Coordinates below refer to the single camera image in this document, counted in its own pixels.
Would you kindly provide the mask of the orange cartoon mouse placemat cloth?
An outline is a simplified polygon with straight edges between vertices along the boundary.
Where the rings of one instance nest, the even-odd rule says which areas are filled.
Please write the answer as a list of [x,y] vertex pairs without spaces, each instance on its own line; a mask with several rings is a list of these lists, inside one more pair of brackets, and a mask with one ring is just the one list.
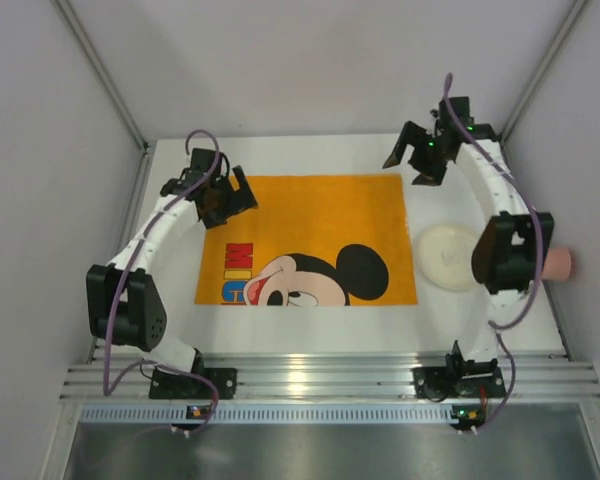
[[196,304],[417,304],[400,176],[253,176],[249,184],[257,208],[205,234]]

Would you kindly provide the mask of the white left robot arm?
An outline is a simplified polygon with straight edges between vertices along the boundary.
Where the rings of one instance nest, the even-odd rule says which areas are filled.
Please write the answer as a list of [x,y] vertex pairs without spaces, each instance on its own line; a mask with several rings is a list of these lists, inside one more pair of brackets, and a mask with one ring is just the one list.
[[194,347],[167,332],[167,313],[154,274],[197,223],[211,229],[257,201],[241,167],[231,167],[222,152],[195,148],[190,164],[161,188],[146,222],[105,265],[86,274],[91,334],[111,347],[129,346],[143,358],[178,371],[192,372],[199,357]]

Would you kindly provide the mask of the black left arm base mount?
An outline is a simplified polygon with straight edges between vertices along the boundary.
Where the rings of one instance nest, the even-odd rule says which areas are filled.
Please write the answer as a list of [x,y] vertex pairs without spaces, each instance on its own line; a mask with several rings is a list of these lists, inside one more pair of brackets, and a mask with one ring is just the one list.
[[[202,376],[218,391],[220,400],[231,400],[237,388],[238,371],[235,368],[206,367]],[[152,400],[210,400],[212,390],[199,380],[156,369],[151,377],[149,398]]]

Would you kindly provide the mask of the cream round plate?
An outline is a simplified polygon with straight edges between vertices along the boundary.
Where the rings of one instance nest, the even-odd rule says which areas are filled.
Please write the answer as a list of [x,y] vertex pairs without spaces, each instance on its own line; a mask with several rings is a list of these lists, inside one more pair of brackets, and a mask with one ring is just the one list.
[[473,290],[478,286],[471,267],[477,242],[477,233],[465,225],[439,223],[427,227],[415,243],[415,257],[422,275],[444,290]]

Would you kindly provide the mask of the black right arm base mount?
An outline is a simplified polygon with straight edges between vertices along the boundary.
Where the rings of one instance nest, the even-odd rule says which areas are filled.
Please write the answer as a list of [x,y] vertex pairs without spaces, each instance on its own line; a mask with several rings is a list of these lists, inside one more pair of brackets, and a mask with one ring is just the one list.
[[446,367],[419,367],[412,371],[418,399],[442,402],[447,399],[503,398],[505,386],[498,367],[479,367],[467,373],[452,372]]

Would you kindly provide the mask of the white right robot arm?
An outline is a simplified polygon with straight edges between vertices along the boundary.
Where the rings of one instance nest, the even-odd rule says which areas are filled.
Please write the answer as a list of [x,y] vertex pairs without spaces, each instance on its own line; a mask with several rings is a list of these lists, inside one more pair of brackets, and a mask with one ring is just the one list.
[[407,162],[417,173],[413,185],[437,187],[448,163],[454,163],[471,187],[485,227],[471,252],[470,272],[486,297],[458,345],[467,359],[487,362],[497,355],[497,335],[515,328],[531,310],[554,219],[537,211],[521,192],[498,135],[490,124],[474,120],[468,97],[445,94],[432,116],[431,130],[413,121],[403,125],[383,166]]

